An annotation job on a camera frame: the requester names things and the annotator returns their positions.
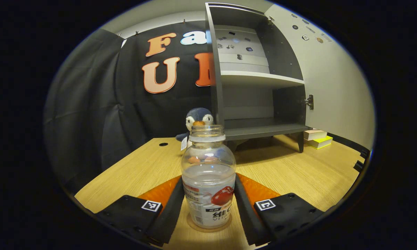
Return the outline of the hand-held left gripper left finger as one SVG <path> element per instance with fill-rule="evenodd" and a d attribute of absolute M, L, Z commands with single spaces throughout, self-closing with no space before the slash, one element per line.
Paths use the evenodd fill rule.
<path fill-rule="evenodd" d="M 130 239 L 163 246 L 170 242 L 183 198 L 183 181 L 179 175 L 138 197 L 121 196 L 97 212 L 96 217 Z"/>

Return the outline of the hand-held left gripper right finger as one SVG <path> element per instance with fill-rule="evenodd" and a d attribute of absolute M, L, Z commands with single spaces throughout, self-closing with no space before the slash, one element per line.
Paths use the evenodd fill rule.
<path fill-rule="evenodd" d="M 293 237 L 323 215 L 322 210 L 295 193 L 279 194 L 239 173 L 234 195 L 249 245 Z"/>

